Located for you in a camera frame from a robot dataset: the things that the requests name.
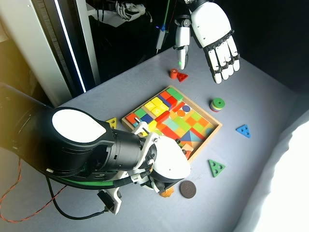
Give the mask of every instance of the stacked round discs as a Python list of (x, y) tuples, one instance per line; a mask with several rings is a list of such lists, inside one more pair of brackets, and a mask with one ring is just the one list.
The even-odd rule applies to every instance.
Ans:
[(219, 112), (225, 106), (225, 102), (221, 98), (215, 98), (210, 103), (209, 107), (214, 112)]

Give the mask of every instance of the blue circle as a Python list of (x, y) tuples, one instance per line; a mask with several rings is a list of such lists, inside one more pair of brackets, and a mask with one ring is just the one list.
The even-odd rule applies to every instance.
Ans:
[(183, 106), (183, 111), (189, 112), (190, 110), (191, 110), (191, 108), (188, 105)]

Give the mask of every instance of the yellow triangle block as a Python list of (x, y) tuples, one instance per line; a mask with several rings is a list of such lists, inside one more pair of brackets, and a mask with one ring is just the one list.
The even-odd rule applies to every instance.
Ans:
[(107, 120), (106, 122), (108, 122), (110, 124), (110, 127), (112, 129), (116, 129), (117, 128), (117, 118), (113, 117), (110, 120)]

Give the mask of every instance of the red wire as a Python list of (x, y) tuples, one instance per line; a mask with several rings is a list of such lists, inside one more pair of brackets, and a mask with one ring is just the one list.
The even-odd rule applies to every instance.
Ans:
[(170, 21), (169, 21), (169, 27), (170, 27), (170, 23), (171, 23), (171, 21), (172, 21), (172, 19), (173, 19), (174, 13), (175, 13), (176, 4), (177, 4), (177, 0), (175, 0), (175, 6), (174, 6), (174, 10), (173, 10), (172, 17), (170, 18)]
[[(17, 178), (15, 184), (13, 184), (13, 185), (5, 192), (5, 194), (1, 197), (1, 199), (0, 199), (0, 209), (1, 209), (1, 203), (2, 203), (2, 201), (6, 198), (7, 194), (8, 194), (11, 190), (13, 190), (13, 189), (15, 188), (15, 186), (19, 183), (20, 180), (21, 180), (21, 159), (19, 158), (19, 161), (18, 161), (18, 178)], [(4, 221), (10, 222), (10, 223), (18, 223), (18, 222), (21, 222), (21, 221), (29, 220), (31, 217), (37, 215), (37, 214), (38, 214), (39, 212), (41, 212), (44, 208), (46, 208), (47, 206), (49, 206), (49, 204), (53, 201), (53, 199), (55, 199), (55, 198), (58, 196), (58, 194), (61, 193), (62, 190), (63, 190), (65, 187), (66, 187), (66, 185), (65, 185), (62, 189), (60, 189), (60, 190), (58, 191), (58, 193), (57, 193), (48, 203), (46, 203), (46, 205), (44, 205), (41, 209), (39, 209), (39, 210), (36, 211), (34, 214), (31, 214), (31, 215), (28, 216), (28, 217), (25, 217), (25, 218), (20, 219), (20, 220), (8, 220), (8, 219), (6, 219), (6, 218), (1, 214), (1, 212), (0, 212), (0, 218), (1, 218), (2, 220), (4, 220)]]

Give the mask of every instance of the green cable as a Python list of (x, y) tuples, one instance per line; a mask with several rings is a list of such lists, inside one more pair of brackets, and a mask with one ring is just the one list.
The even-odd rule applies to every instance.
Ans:
[(61, 177), (59, 177), (59, 178), (65, 180), (65, 181), (74, 183), (74, 184), (85, 185), (85, 186), (112, 186), (112, 185), (114, 185), (113, 181), (93, 181), (93, 182), (92, 181), (84, 181), (84, 182), (80, 182), (80, 181), (68, 180), (68, 179), (61, 178)]
[(169, 0), (168, 0), (168, 6), (166, 7), (166, 12), (165, 12), (165, 17), (164, 17), (163, 25), (165, 25), (165, 23), (166, 23), (166, 18), (168, 17), (168, 11), (169, 11)]

